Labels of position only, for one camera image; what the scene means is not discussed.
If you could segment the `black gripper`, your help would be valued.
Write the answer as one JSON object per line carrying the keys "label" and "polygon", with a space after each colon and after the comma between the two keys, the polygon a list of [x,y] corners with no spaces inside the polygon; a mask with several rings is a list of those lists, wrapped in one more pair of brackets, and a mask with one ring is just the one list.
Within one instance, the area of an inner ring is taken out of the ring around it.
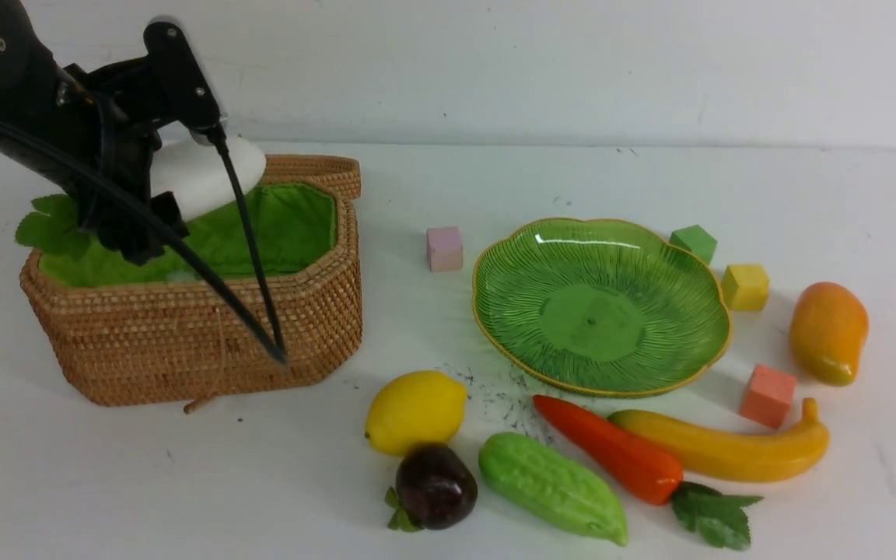
{"label": "black gripper", "polygon": [[[36,85],[36,137],[106,178],[178,238],[188,237],[174,194],[152,197],[152,160],[163,145],[159,129],[170,121],[170,103],[152,61],[118,61],[85,72],[37,59]],[[102,219],[96,236],[138,267],[165,253],[163,242],[134,219]]]}

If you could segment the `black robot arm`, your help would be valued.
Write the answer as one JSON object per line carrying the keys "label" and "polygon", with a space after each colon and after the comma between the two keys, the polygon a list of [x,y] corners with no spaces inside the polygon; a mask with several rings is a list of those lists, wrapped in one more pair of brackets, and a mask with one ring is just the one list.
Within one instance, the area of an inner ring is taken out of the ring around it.
{"label": "black robot arm", "polygon": [[159,129],[174,120],[149,57],[92,72],[60,67],[22,3],[0,1],[0,121],[109,178],[185,238],[174,196],[152,193]]}

